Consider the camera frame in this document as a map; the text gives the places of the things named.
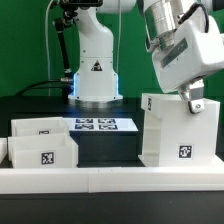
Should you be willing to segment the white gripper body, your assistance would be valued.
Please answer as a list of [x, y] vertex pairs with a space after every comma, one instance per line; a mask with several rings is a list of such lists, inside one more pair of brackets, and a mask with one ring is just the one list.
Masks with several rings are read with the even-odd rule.
[[205, 6], [152, 6], [151, 52], [164, 93], [224, 69], [224, 42]]

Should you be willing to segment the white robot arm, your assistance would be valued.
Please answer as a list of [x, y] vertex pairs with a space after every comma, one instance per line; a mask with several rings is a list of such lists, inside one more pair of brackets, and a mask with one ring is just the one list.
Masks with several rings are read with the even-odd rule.
[[203, 79], [224, 69], [224, 34], [209, 13], [224, 9], [224, 0], [59, 0], [59, 5], [62, 24], [75, 24], [79, 32], [80, 67], [71, 75], [70, 100], [107, 104], [122, 98], [113, 70], [113, 34], [96, 15], [137, 6], [160, 88], [178, 92], [191, 113], [204, 110]]

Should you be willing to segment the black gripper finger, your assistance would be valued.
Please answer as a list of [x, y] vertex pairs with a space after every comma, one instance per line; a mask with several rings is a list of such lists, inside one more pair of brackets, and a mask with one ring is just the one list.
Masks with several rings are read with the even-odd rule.
[[204, 100], [204, 82], [202, 79], [192, 80], [184, 83], [178, 88], [178, 94], [188, 105], [192, 114], [197, 114], [205, 109]]

